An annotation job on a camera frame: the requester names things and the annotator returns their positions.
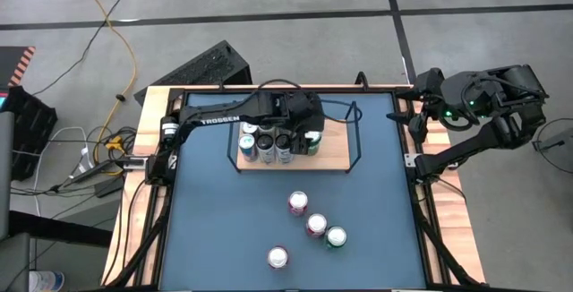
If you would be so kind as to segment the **blue table mat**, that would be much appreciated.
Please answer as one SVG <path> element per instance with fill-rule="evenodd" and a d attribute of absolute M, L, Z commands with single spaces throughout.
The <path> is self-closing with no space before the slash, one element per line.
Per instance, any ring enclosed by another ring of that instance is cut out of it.
<path fill-rule="evenodd" d="M 349 172 L 242 171 L 227 160 L 228 125 L 195 129 L 183 145 L 160 286 L 164 290 L 421 288 L 425 284 L 403 153 L 389 94 L 329 94 L 363 111 L 362 157 Z M 304 215 L 288 198 L 308 197 Z M 305 223 L 324 215 L 343 247 Z M 282 246 L 285 268 L 269 250 Z"/>

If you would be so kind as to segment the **black metal table frame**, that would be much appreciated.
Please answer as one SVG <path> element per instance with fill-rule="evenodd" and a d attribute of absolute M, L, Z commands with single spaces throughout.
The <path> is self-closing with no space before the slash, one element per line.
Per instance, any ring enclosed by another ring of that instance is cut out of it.
<path fill-rule="evenodd" d="M 147 91 L 134 145 L 135 155 L 145 158 L 157 152 L 159 120 L 174 114 L 182 107 L 210 106 L 245 99 L 258 87 L 264 90 L 292 90 L 296 85 L 279 80 L 264 85 L 247 86 L 158 86 Z M 345 116 L 337 118 L 326 113 L 323 99 L 329 94 L 389 94 L 393 101 L 390 113 L 401 109 L 396 97 L 396 85 L 303 85 L 303 90 L 316 92 L 324 107 L 325 120 L 344 123 Z M 396 124 L 401 150 L 404 155 L 410 145 L 401 125 Z M 155 291 L 155 292 L 224 292 L 224 291 L 281 291 L 328 292 L 367 291 L 387 292 L 477 292 L 484 286 L 481 277 L 472 277 L 461 267 L 443 244 L 432 189 L 417 183 L 413 173 L 405 166 L 407 189 L 415 223 L 425 284 L 421 288 L 370 288 L 370 289 L 271 289 L 271 290 L 164 290 L 160 286 L 164 264 L 167 235 L 177 172 L 180 165 L 181 146 L 178 152 L 175 181 L 170 186 L 154 185 L 145 179 L 146 167 L 128 174 L 124 185 L 123 207 L 112 237 L 107 271 L 103 278 L 106 290 Z"/>

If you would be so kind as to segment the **dark-topped cans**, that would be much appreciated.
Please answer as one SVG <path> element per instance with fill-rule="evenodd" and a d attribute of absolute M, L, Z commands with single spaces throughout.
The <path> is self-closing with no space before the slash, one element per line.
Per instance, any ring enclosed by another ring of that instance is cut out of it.
<path fill-rule="evenodd" d="M 271 135 L 260 135 L 256 140 L 256 147 L 262 163 L 271 164 L 275 161 L 274 138 Z"/>
<path fill-rule="evenodd" d="M 281 164 L 288 164 L 293 160 L 291 140 L 287 134 L 280 134 L 276 137 L 275 152 L 277 155 L 277 161 Z"/>

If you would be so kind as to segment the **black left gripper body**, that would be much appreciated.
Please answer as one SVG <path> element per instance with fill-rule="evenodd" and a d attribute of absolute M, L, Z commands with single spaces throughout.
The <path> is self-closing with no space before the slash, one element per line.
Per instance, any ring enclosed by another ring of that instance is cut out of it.
<path fill-rule="evenodd" d="M 308 132 L 322 132 L 325 117 L 320 97 L 313 91 L 289 92 L 286 95 L 288 119 L 286 129 L 290 132 L 293 154 L 307 154 L 310 141 L 305 135 Z"/>

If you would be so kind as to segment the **black bench beam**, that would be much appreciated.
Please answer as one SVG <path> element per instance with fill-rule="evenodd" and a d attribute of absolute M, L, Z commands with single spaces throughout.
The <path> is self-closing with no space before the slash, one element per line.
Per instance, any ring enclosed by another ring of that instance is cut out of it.
<path fill-rule="evenodd" d="M 8 234 L 10 236 L 15 236 L 20 233 L 26 233 L 31 237 L 56 242 L 94 245 L 100 247 L 108 247 L 113 237 L 113 232 L 111 230 L 65 222 L 57 219 L 47 219 L 11 210 L 8 218 Z"/>

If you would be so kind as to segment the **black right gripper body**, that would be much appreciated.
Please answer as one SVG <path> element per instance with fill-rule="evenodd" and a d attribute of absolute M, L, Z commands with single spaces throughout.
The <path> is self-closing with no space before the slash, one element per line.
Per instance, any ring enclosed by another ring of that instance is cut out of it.
<path fill-rule="evenodd" d="M 441 95 L 427 95 L 420 99 L 422 107 L 418 113 L 412 111 L 407 122 L 408 132 L 415 143 L 423 143 L 428 133 L 428 121 L 445 122 L 445 101 Z"/>

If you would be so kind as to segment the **grey stand leg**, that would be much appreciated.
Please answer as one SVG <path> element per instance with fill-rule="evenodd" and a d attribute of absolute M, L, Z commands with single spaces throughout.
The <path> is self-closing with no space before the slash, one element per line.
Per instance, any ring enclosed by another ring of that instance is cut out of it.
<path fill-rule="evenodd" d="M 546 140 L 536 140 L 533 142 L 533 146 L 535 151 L 538 152 L 546 152 L 561 146 L 573 147 L 573 128 L 568 128 Z"/>

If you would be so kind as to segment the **black power brick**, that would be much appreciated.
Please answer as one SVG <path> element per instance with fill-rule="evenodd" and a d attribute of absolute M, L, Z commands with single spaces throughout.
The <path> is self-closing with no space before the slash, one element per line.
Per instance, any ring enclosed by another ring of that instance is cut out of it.
<path fill-rule="evenodd" d="M 124 178 L 122 176 L 105 180 L 94 185 L 94 194 L 98 198 L 102 198 L 121 191 L 124 188 Z"/>

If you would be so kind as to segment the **green Sprite can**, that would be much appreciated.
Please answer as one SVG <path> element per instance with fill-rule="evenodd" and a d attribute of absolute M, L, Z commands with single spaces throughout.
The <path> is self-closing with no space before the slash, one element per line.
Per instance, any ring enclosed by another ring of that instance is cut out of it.
<path fill-rule="evenodd" d="M 328 248 L 340 248 L 346 244 L 346 231 L 339 226 L 330 227 L 325 233 L 325 245 Z"/>
<path fill-rule="evenodd" d="M 305 134 L 305 139 L 308 143 L 307 155 L 316 155 L 320 148 L 321 143 L 321 132 L 310 131 Z"/>

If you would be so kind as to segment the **red Coca-Cola can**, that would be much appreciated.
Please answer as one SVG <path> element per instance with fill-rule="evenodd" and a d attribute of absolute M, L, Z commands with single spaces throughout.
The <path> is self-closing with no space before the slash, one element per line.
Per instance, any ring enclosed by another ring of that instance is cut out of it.
<path fill-rule="evenodd" d="M 326 232 L 328 221 L 326 217 L 320 213 L 311 214 L 305 223 L 305 231 L 309 236 L 320 237 Z"/>
<path fill-rule="evenodd" d="M 307 210 L 308 197 L 305 192 L 295 191 L 290 194 L 287 204 L 291 213 L 302 216 Z"/>
<path fill-rule="evenodd" d="M 282 246 L 272 247 L 267 255 L 267 263 L 272 269 L 282 269 L 287 266 L 288 253 Z"/>

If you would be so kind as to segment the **white blue container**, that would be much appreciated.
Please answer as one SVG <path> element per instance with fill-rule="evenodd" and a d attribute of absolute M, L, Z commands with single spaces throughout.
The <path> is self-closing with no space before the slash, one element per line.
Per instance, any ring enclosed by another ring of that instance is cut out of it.
<path fill-rule="evenodd" d="M 29 292 L 59 292 L 65 283 L 61 271 L 30 271 Z"/>

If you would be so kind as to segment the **black orange striped mat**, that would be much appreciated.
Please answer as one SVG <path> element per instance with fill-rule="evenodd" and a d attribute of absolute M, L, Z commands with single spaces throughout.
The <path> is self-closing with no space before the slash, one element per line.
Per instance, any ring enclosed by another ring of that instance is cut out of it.
<path fill-rule="evenodd" d="M 0 89 L 19 86 L 36 48 L 0 46 Z"/>

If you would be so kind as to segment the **grey cabinet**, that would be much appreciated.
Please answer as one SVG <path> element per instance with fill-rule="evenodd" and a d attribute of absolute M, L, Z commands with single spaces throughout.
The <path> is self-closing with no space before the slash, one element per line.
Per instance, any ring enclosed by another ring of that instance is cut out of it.
<path fill-rule="evenodd" d="M 0 292 L 29 292 L 30 236 L 9 228 L 13 120 L 0 113 Z"/>

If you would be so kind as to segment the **black crate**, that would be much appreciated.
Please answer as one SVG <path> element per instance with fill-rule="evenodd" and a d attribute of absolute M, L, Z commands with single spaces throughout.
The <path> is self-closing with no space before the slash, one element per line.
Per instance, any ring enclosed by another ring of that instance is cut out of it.
<path fill-rule="evenodd" d="M 23 181 L 35 173 L 56 125 L 56 110 L 16 86 L 9 89 L 2 111 L 12 112 L 14 118 L 12 180 Z"/>

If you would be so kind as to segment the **black computer case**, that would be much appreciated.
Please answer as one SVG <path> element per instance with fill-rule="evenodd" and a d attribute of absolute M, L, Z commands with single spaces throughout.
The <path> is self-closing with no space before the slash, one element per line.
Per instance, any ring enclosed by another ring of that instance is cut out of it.
<path fill-rule="evenodd" d="M 222 40 L 151 86 L 249 84 L 252 84 L 249 64 L 226 40 Z"/>

